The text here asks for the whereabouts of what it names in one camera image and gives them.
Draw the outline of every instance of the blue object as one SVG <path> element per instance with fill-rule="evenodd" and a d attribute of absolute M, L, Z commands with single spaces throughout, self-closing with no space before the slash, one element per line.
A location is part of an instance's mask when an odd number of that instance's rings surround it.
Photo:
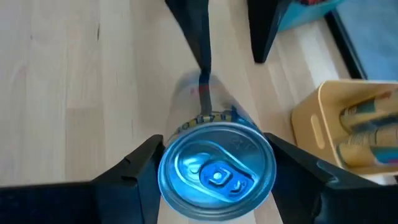
<path fill-rule="evenodd" d="M 167 148 L 159 165 L 159 189 L 182 215 L 230 220 L 268 197 L 276 177 L 272 148 L 250 122 L 233 120 L 189 129 Z"/>
<path fill-rule="evenodd" d="M 306 6 L 298 2 L 293 2 L 287 9 L 282 21 L 279 24 L 279 31 L 287 30 L 300 26 L 323 17 L 326 13 L 333 10 L 344 0 L 331 0 L 320 4 Z"/>

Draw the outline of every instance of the light wood grain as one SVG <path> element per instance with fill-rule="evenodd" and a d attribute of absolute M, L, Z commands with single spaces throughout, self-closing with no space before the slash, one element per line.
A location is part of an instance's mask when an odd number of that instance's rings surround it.
<path fill-rule="evenodd" d="M 294 143 L 290 111 L 348 77 L 325 21 L 277 35 L 256 65 L 246 3 L 211 0 L 213 73 L 263 131 Z M 165 131 L 197 64 L 163 0 L 0 1 L 0 184 L 87 180 Z M 159 223 L 196 223 L 164 201 Z M 272 195 L 229 223 L 282 223 Z"/>

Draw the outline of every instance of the can rim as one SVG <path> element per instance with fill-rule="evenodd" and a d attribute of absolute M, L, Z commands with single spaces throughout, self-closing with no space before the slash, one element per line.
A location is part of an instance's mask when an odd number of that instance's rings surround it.
<path fill-rule="evenodd" d="M 210 208 L 200 208 L 197 206 L 187 202 L 184 198 L 179 196 L 179 194 L 174 190 L 171 181 L 167 178 L 167 169 L 165 169 L 165 164 L 169 163 L 172 159 L 171 153 L 176 146 L 179 146 L 181 143 L 184 143 L 185 140 L 189 139 L 189 135 L 193 133 L 200 133 L 200 131 L 209 130 L 209 128 L 233 128 L 238 129 L 239 131 L 245 131 L 250 134 L 250 137 L 255 139 L 256 142 L 261 145 L 261 148 L 264 151 L 264 156 L 266 157 L 266 167 L 264 170 L 265 175 L 263 175 L 259 184 L 256 187 L 256 191 L 251 194 L 249 198 L 244 201 L 232 203 L 231 206 L 222 208 L 222 209 L 210 209 Z M 194 127 L 183 133 L 178 139 L 176 139 L 171 145 L 167 147 L 167 151 L 165 152 L 160 164 L 158 171 L 158 185 L 161 194 L 163 195 L 166 203 L 171 206 L 178 213 L 185 215 L 188 218 L 192 218 L 195 220 L 201 221 L 224 221 L 230 220 L 234 218 L 238 218 L 242 215 L 245 215 L 247 212 L 254 210 L 258 206 L 260 206 L 269 196 L 271 189 L 274 185 L 276 178 L 276 161 L 274 157 L 274 153 L 271 145 L 268 143 L 268 140 L 257 130 L 245 126 L 239 123 L 230 123 L 230 122 L 217 122 L 217 123 L 208 123 L 203 124 L 201 126 Z"/>

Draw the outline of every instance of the yellow box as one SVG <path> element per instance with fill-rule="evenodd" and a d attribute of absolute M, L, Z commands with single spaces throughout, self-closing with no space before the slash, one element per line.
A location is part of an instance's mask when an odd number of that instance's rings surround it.
<path fill-rule="evenodd" d="M 398 166 L 345 167 L 336 154 L 336 144 L 348 137 L 340 112 L 349 106 L 398 88 L 398 82 L 330 80 L 322 83 L 292 112 L 297 146 L 354 174 L 398 175 Z"/>

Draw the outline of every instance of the aluminum can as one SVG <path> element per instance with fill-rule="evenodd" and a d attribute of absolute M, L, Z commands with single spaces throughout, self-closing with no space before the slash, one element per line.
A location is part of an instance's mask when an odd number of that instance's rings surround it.
<path fill-rule="evenodd" d="M 164 200 L 182 215 L 225 221 L 258 207 L 275 181 L 270 144 L 216 76 L 177 83 L 158 171 Z"/>
<path fill-rule="evenodd" d="M 387 91 L 340 114 L 343 127 L 351 133 L 374 131 L 389 124 L 398 124 L 398 90 Z"/>
<path fill-rule="evenodd" d="M 349 136 L 337 145 L 337 153 L 348 167 L 398 165 L 398 125 L 384 126 Z"/>

